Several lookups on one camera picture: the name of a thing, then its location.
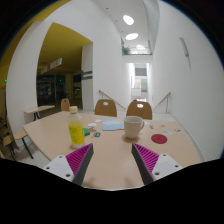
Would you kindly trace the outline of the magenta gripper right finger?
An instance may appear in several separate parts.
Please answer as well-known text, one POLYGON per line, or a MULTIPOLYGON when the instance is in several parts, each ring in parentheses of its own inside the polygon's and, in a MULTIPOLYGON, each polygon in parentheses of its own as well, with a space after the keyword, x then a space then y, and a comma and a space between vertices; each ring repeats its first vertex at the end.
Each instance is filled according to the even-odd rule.
POLYGON ((168 154, 157 154, 137 143, 132 144, 132 155, 145 185, 182 169, 168 154))

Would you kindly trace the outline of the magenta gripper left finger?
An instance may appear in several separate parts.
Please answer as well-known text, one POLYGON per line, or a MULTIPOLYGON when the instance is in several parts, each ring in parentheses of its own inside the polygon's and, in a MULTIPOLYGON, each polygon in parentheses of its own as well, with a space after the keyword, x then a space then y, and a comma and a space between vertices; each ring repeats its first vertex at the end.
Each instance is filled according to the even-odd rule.
POLYGON ((93 153, 93 144, 88 144, 67 156, 57 156, 44 170, 81 186, 93 153))

